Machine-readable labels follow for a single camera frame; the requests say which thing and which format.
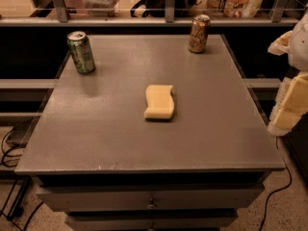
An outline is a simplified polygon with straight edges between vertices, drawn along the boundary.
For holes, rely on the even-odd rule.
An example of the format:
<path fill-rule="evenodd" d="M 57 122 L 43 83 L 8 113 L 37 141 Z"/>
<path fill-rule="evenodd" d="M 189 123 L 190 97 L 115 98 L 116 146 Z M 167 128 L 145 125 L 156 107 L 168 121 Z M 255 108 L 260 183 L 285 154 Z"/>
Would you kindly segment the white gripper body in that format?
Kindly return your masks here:
<path fill-rule="evenodd" d="M 308 13 L 295 25 L 289 41 L 289 64 L 300 71 L 308 71 Z"/>

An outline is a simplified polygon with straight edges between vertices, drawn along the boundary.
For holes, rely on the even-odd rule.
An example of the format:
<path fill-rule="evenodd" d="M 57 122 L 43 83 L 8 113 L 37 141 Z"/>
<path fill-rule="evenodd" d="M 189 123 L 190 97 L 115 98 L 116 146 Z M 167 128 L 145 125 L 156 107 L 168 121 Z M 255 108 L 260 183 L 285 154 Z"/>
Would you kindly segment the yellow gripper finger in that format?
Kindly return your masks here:
<path fill-rule="evenodd" d="M 289 42 L 293 31 L 288 31 L 279 38 L 277 38 L 268 48 L 268 52 L 281 56 L 289 52 Z"/>
<path fill-rule="evenodd" d="M 307 113 L 308 73 L 299 73 L 293 79 L 285 77 L 269 116 L 268 131 L 276 137 L 285 136 Z"/>

